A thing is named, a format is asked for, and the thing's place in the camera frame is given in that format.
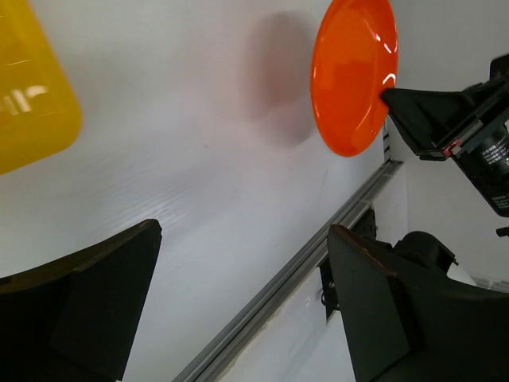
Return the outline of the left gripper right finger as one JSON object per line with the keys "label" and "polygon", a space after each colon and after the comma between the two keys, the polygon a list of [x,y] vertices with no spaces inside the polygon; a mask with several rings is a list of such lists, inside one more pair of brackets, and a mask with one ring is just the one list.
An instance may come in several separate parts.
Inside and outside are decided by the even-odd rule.
{"label": "left gripper right finger", "polygon": [[425,232],[392,245],[333,225],[333,237],[355,253],[340,312],[358,381],[507,380],[507,294],[448,277],[455,255]]}

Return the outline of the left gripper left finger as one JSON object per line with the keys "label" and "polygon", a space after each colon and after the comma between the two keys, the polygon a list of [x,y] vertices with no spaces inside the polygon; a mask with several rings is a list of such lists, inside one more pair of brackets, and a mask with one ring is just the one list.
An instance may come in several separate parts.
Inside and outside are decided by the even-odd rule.
{"label": "left gripper left finger", "polygon": [[144,220],[1,279],[3,381],[120,381],[161,246]]}

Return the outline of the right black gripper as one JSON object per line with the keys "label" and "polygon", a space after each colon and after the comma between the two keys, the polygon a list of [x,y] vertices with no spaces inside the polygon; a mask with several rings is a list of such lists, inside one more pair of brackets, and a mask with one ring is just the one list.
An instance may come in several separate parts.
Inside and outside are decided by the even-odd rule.
{"label": "right black gripper", "polygon": [[453,158],[495,213],[508,216],[508,56],[489,80],[458,92],[388,88],[381,95],[406,145],[424,161]]}

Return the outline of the orange plate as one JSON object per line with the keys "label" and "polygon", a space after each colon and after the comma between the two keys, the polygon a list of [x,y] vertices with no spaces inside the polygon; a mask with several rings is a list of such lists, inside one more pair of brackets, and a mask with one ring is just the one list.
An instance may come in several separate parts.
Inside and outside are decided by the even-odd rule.
{"label": "orange plate", "polygon": [[317,33],[311,100],[317,128],[342,157],[363,153],[388,116],[381,94],[396,85],[398,31],[388,1],[333,1]]}

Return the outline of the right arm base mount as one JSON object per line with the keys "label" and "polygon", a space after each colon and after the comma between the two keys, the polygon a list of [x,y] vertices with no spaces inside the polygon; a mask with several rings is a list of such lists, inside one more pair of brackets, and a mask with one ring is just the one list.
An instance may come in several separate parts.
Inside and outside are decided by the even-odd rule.
{"label": "right arm base mount", "polygon": [[[349,230],[363,239],[376,240],[377,225],[374,210],[368,208]],[[354,271],[353,248],[343,242],[337,243],[335,239],[336,237],[333,237],[331,247],[327,244],[327,249],[331,248],[332,254],[326,255],[319,264],[322,283],[321,304],[325,308],[326,322],[329,322],[335,312],[340,312],[343,303],[346,302],[347,293],[352,288],[352,276],[348,273]]]}

